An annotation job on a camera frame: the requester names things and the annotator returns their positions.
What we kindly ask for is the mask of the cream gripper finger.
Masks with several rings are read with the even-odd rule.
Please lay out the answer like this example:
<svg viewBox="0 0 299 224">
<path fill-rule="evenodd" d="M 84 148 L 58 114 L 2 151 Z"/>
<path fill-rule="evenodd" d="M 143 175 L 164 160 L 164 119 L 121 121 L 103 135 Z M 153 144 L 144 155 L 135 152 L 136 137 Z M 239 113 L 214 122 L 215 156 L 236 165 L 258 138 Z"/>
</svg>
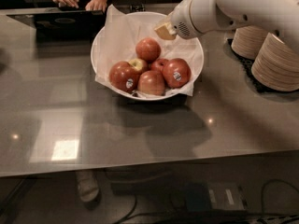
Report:
<svg viewBox="0 0 299 224">
<path fill-rule="evenodd" d="M 158 24 L 154 28 L 155 33 L 163 40 L 174 40 L 177 36 L 170 22 Z"/>
</svg>

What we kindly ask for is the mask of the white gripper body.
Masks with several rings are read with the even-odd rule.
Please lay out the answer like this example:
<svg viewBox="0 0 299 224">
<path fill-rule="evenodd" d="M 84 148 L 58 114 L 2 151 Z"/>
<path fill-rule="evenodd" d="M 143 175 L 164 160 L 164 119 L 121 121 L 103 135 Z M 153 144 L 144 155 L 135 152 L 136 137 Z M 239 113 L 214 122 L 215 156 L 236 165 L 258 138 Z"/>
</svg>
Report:
<svg viewBox="0 0 299 224">
<path fill-rule="evenodd" d="M 216 0 L 183 0 L 170 14 L 172 28 L 184 39 L 199 37 L 224 27 L 224 14 Z"/>
</svg>

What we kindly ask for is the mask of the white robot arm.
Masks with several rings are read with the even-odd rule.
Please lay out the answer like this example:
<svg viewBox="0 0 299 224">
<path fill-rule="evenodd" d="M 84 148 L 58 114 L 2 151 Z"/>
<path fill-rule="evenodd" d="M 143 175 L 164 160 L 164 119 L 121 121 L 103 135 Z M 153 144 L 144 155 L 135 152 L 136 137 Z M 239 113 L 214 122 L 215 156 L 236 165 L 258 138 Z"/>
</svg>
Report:
<svg viewBox="0 0 299 224">
<path fill-rule="evenodd" d="M 154 31 L 164 40 L 257 26 L 299 50 L 299 0 L 183 0 Z"/>
</svg>

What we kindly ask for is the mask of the person's left hand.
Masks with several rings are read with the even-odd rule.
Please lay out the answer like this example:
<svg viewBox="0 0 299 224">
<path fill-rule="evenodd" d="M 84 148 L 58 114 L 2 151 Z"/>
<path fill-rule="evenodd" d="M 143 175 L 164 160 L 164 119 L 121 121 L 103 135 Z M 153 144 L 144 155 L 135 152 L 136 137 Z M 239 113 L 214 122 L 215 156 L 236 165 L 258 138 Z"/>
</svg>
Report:
<svg viewBox="0 0 299 224">
<path fill-rule="evenodd" d="M 91 0 L 85 9 L 88 11 L 102 11 L 105 12 L 107 9 L 107 0 Z"/>
</svg>

